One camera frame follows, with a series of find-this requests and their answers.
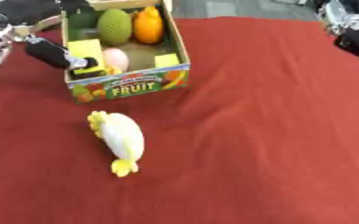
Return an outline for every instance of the table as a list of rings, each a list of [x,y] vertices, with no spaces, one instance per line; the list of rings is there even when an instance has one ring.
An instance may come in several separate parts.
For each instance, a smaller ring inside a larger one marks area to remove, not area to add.
[[[0,224],[359,223],[359,58],[313,22],[177,22],[190,87],[115,101],[73,104],[60,70],[15,49],[0,68]],[[92,110],[138,121],[140,173],[110,173]]]

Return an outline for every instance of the green melon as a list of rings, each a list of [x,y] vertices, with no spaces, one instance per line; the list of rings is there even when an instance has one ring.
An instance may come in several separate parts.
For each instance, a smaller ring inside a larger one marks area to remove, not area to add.
[[[124,10],[107,10],[99,18],[97,29],[103,42],[118,46],[129,41],[132,35],[132,20]]]

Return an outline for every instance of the cardboard box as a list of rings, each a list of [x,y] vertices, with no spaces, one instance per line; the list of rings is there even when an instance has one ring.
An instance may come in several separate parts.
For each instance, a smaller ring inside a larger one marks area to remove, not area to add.
[[[97,10],[96,13],[102,13],[111,8],[118,8],[132,13],[133,11],[141,11],[144,7],[155,5],[165,21],[165,37],[164,41],[158,45],[145,45],[133,39],[125,45],[116,46],[130,58],[130,69],[126,73],[75,80],[70,72],[66,71],[65,82],[77,102],[110,100],[172,88],[183,88],[187,85],[190,61],[177,26],[165,3],[158,0],[90,0],[89,2]],[[89,37],[79,38],[77,35],[73,35],[74,28],[70,27],[66,16],[64,15],[62,22],[62,35],[65,46],[70,40],[99,38],[99,34],[94,33],[93,29],[89,29],[91,32]],[[177,65],[155,66],[156,56],[163,56],[158,57],[161,64],[166,59],[172,59],[173,54],[178,57]]]

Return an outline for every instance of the white stuffed toy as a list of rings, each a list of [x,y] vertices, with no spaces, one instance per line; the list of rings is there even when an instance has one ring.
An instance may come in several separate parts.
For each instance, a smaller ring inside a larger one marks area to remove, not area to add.
[[[118,157],[111,170],[119,177],[138,172],[136,162],[143,156],[144,137],[137,123],[122,114],[94,111],[88,116],[89,127]]]

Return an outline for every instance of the yellow sponge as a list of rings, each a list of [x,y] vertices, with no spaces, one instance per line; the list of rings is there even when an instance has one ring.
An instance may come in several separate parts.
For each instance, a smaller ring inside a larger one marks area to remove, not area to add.
[[[101,41],[99,39],[87,39],[70,41],[67,43],[67,48],[72,56],[78,58],[94,58],[98,66],[90,67],[88,69],[75,70],[74,74],[90,74],[102,71],[105,69]]]
[[[180,64],[177,53],[165,54],[155,57],[155,67],[173,67]]]

